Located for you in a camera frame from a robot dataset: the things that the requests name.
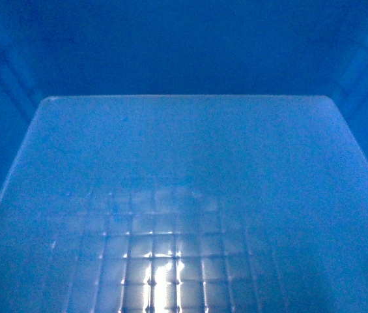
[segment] blue plastic surface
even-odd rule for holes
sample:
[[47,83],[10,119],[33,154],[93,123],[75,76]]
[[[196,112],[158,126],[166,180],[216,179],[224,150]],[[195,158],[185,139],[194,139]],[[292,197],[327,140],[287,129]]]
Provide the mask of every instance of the blue plastic surface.
[[326,97],[48,98],[0,312],[368,312],[368,163]]

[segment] blue wall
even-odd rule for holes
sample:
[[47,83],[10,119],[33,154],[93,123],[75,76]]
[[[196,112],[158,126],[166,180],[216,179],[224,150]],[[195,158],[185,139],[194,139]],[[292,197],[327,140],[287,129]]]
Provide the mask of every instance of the blue wall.
[[0,0],[0,188],[50,95],[328,95],[368,158],[368,0]]

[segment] blue plastic bin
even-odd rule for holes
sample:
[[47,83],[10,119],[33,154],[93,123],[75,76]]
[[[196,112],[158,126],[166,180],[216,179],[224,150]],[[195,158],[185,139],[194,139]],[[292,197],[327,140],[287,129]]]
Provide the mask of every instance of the blue plastic bin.
[[0,312],[368,312],[368,163],[326,97],[47,98]]

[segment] textured plastic bottom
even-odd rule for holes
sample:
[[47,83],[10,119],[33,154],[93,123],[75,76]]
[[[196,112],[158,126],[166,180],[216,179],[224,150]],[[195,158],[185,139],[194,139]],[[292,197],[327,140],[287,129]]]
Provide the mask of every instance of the textured plastic bottom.
[[0,217],[0,312],[326,310],[311,247],[254,207],[158,184],[47,202]]

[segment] grid pattern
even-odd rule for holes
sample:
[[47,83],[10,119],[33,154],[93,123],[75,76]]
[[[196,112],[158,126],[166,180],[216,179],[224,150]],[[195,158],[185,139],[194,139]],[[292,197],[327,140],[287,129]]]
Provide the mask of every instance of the grid pattern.
[[224,200],[179,186],[89,202],[51,217],[41,312],[323,310],[311,258],[276,250],[257,218]]

